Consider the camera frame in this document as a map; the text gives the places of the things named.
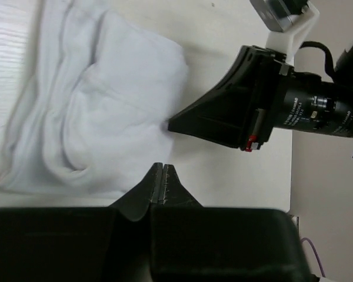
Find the white skirt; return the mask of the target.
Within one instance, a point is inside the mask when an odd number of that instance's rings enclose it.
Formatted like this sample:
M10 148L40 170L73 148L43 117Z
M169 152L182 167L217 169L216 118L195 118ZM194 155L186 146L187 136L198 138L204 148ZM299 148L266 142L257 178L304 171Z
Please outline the white skirt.
M44 1L34 65L8 122L0 189L118 199L173 139L183 48L105 1Z

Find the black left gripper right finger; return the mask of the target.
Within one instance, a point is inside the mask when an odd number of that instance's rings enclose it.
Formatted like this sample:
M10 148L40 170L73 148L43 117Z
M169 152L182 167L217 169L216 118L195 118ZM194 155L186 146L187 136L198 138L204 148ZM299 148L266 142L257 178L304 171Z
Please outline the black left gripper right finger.
M204 207L170 164L151 205L150 230L154 281L311 281L287 213Z

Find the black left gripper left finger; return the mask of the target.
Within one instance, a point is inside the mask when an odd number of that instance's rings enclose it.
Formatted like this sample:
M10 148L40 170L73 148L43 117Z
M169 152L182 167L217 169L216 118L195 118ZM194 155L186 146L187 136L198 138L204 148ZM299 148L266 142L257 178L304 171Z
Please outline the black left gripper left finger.
M106 207L0 208L0 281L115 281L148 251L161 176L162 165L153 164Z

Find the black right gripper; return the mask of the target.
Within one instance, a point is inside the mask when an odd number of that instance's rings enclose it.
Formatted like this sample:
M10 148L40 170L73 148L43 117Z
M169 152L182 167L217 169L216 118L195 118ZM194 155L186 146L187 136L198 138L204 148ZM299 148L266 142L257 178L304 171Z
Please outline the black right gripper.
M251 115L258 63L255 46L242 46L225 76L206 94L171 117L168 130L230 148L258 150L273 128L353 138L353 50L334 63L326 46L325 73L296 72L283 63L266 84L263 104L248 141L245 122Z

